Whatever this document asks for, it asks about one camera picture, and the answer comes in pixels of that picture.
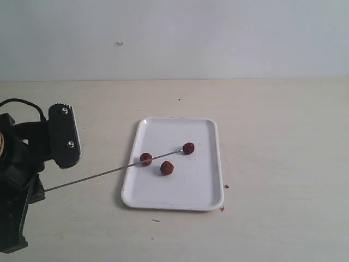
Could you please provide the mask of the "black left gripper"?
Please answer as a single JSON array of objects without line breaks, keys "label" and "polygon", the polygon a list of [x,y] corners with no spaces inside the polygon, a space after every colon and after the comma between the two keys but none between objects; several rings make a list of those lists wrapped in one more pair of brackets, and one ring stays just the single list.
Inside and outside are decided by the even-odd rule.
[{"label": "black left gripper", "polygon": [[29,204],[45,198],[39,173],[50,159],[48,127],[39,122],[16,124],[1,115],[1,252],[12,253],[28,246],[23,227]]}]

